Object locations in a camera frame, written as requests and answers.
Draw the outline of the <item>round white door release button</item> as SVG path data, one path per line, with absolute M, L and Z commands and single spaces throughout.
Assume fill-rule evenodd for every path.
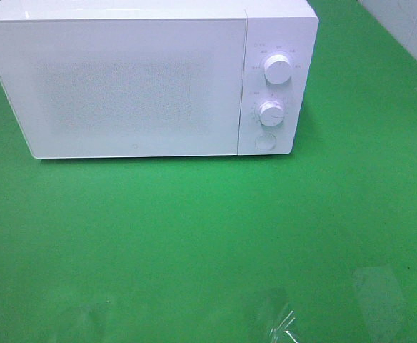
M 276 146 L 276 137 L 273 134 L 265 133 L 255 140 L 255 147 L 261 151 L 272 150 Z

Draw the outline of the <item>white microwave knob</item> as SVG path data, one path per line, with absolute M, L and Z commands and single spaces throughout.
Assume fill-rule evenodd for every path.
M 274 54 L 263 63 L 264 76 L 268 83 L 280 85 L 291 78 L 291 60 L 285 54 Z
M 283 105 L 277 101 L 265 101 L 259 107 L 259 120 L 264 126 L 279 125 L 284 119 L 284 114 Z

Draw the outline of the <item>white microwave door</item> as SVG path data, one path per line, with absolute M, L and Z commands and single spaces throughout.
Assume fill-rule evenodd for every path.
M 38 159 L 237 152 L 246 21 L 0 22 L 0 82 Z

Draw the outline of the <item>white microwave oven body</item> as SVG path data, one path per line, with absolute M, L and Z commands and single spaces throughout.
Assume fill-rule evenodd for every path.
M 238 146 L 227 156 L 290 153 L 318 31 L 307 1 L 0 1 L 0 22 L 206 19 L 246 21 Z M 291 60 L 291 78 L 284 84 L 270 84 L 264 76 L 263 63 L 274 54 Z M 283 105 L 279 125 L 261 124 L 265 101 Z M 265 133 L 276 137 L 269 151 L 255 147 Z

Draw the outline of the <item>clear tape strip on table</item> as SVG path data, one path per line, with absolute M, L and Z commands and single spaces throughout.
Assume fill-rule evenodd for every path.
M 297 336 L 293 333 L 291 325 L 296 320 L 295 312 L 291 310 L 275 327 L 272 327 L 268 342 L 270 343 L 299 343 Z

